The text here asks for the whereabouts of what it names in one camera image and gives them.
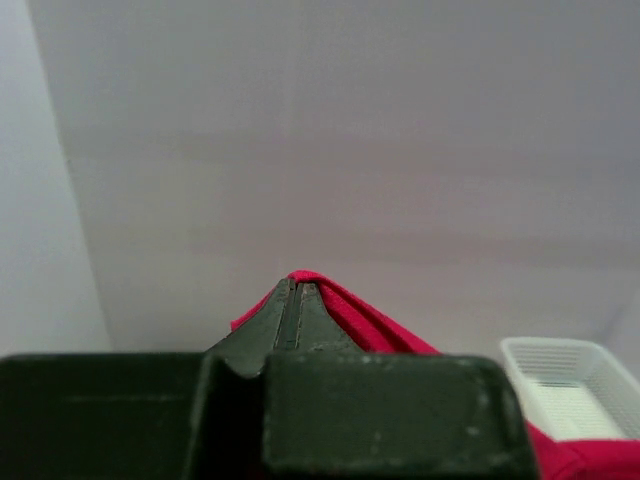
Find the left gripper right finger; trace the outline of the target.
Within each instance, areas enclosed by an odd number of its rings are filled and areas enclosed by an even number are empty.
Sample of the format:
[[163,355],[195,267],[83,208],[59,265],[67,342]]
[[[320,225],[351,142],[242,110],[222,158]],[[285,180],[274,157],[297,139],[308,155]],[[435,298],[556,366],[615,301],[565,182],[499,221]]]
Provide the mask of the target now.
[[296,349],[305,352],[358,352],[358,345],[331,317],[319,286],[300,283]]

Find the red t-shirt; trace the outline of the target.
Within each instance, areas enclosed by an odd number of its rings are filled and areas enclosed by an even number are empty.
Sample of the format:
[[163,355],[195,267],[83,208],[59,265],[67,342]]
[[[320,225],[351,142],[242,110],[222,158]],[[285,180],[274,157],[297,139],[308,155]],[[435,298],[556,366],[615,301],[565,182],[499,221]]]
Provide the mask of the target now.
[[[314,283],[329,315],[366,351],[419,353],[439,351],[328,277],[308,270],[287,275],[295,283]],[[527,425],[543,479],[637,479],[637,440],[557,441]]]

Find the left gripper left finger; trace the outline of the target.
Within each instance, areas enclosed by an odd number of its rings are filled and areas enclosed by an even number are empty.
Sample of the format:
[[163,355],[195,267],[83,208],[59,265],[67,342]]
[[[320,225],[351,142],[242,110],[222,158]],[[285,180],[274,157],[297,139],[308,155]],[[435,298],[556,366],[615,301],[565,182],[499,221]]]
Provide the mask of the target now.
[[221,359],[241,377],[258,376],[266,357],[275,348],[295,288],[293,280],[281,279],[256,306],[233,322],[231,332],[206,353]]

